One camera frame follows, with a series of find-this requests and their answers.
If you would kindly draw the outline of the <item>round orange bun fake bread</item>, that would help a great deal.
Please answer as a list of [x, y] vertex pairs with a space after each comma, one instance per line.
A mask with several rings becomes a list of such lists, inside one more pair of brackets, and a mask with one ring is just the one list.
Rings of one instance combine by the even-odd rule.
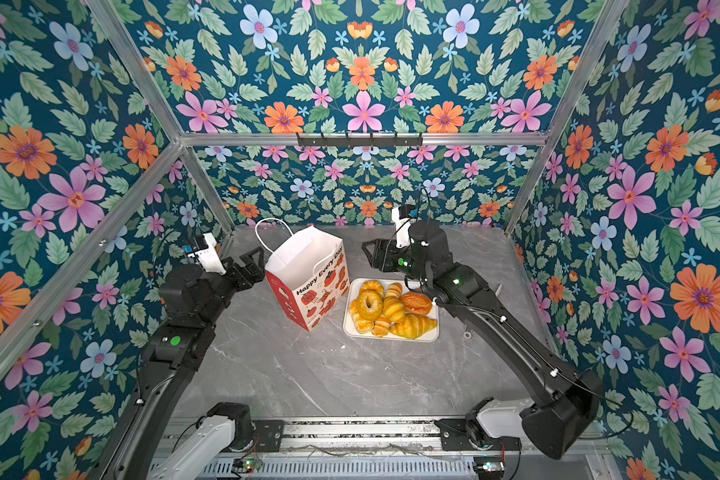
[[382, 283], [378, 280], [367, 280], [362, 283], [360, 287], [360, 291], [372, 291], [376, 292], [379, 295], [383, 296], [385, 293], [385, 287], [382, 285]]

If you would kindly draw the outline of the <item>yellow ring bagel fake bread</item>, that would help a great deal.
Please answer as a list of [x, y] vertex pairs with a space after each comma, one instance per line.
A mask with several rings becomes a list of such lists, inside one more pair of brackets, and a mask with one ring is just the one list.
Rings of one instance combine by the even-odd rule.
[[376, 321], [383, 312], [383, 297], [375, 290], [362, 290], [356, 300], [359, 316], [367, 321]]

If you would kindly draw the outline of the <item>brown croissant fake bread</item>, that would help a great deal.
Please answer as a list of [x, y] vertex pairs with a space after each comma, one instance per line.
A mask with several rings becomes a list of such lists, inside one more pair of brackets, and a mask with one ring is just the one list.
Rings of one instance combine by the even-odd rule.
[[424, 294], [409, 291], [400, 297], [404, 310], [409, 314], [428, 316], [433, 308], [433, 301]]

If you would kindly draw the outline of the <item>white red paper bag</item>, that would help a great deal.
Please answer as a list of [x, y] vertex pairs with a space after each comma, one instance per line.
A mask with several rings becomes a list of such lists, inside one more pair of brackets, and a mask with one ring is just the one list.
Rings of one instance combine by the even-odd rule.
[[295, 231], [279, 246], [258, 236], [269, 254], [265, 279], [285, 316], [310, 332], [349, 291], [349, 272], [343, 240], [313, 225]]

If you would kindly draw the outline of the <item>yellow fake bread piece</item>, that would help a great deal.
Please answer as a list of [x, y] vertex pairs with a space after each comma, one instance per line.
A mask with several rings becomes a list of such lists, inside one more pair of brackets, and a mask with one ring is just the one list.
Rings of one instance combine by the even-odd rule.
[[364, 317], [359, 309], [359, 302], [353, 300], [349, 307], [355, 330], [358, 334], [372, 334], [375, 337], [383, 338], [390, 333], [390, 321], [383, 315], [383, 312], [374, 318]]

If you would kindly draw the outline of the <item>yellow striped croissant fake bread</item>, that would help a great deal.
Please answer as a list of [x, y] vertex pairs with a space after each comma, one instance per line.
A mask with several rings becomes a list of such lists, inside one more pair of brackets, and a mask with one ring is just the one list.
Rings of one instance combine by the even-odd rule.
[[406, 314], [405, 318], [401, 322], [394, 323], [389, 331], [398, 337], [416, 340], [437, 327], [438, 322], [433, 318], [418, 314]]

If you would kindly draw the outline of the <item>long twisted fake bread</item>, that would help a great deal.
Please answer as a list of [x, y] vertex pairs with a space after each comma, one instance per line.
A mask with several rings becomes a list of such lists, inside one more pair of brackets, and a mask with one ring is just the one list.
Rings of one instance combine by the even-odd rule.
[[392, 283], [386, 290], [383, 298], [383, 315], [391, 323], [401, 323], [405, 320], [406, 311], [400, 301], [403, 294], [403, 286], [400, 283]]

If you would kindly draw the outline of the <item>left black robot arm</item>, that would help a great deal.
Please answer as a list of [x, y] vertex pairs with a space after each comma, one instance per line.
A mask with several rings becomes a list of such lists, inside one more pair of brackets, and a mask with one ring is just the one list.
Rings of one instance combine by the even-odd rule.
[[264, 249], [221, 261], [222, 273], [194, 263], [173, 269], [159, 289], [167, 317], [142, 352], [137, 384], [90, 479], [145, 479], [172, 413], [215, 339], [233, 296], [264, 280]]

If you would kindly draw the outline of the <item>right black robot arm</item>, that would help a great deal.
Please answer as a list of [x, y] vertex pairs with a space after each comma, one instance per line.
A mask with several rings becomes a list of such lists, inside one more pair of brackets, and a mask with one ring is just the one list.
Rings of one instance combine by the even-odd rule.
[[408, 239], [368, 240], [361, 248], [382, 272], [400, 272], [423, 294], [481, 337], [519, 378], [524, 399], [487, 399], [470, 416], [469, 430], [488, 438], [525, 436], [559, 460], [595, 420], [604, 386], [594, 372], [580, 372], [543, 345], [504, 306], [472, 267], [454, 260], [445, 231], [434, 220], [404, 225]]

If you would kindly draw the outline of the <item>white rectangular tray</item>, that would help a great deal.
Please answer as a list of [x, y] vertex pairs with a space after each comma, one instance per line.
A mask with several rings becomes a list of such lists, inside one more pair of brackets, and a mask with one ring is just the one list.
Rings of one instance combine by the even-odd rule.
[[403, 282], [359, 278], [349, 286], [343, 331], [361, 339], [431, 343], [440, 333], [438, 308]]

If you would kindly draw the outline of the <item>black hook rack bar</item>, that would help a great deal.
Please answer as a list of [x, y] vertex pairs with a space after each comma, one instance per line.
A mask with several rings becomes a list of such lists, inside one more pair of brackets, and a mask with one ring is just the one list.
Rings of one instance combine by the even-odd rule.
[[369, 134], [297, 134], [297, 145], [301, 147], [418, 147], [424, 144], [422, 134], [369, 133]]

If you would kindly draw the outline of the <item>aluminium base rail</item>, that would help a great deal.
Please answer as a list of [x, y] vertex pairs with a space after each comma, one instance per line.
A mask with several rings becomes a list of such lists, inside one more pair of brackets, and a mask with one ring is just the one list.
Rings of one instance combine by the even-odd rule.
[[[391, 416], [280, 416], [261, 417], [255, 420], [283, 420], [283, 441], [277, 453], [256, 453], [253, 444], [240, 451], [229, 447], [221, 450], [220, 458], [253, 456], [324, 455], [324, 456], [383, 456], [415, 455], [426, 457], [467, 456], [491, 454], [490, 451], [444, 451], [440, 432], [434, 421], [442, 418], [464, 418], [463, 415], [391, 415]], [[520, 439], [522, 449], [507, 451], [513, 457], [544, 453], [522, 433], [509, 437]]]

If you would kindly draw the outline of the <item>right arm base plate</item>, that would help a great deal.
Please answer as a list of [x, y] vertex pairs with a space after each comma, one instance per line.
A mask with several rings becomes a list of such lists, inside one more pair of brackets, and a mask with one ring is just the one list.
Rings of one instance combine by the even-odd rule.
[[476, 422], [464, 418], [442, 418], [434, 421], [440, 432], [441, 448], [444, 451], [519, 451], [519, 438], [494, 438], [483, 432]]

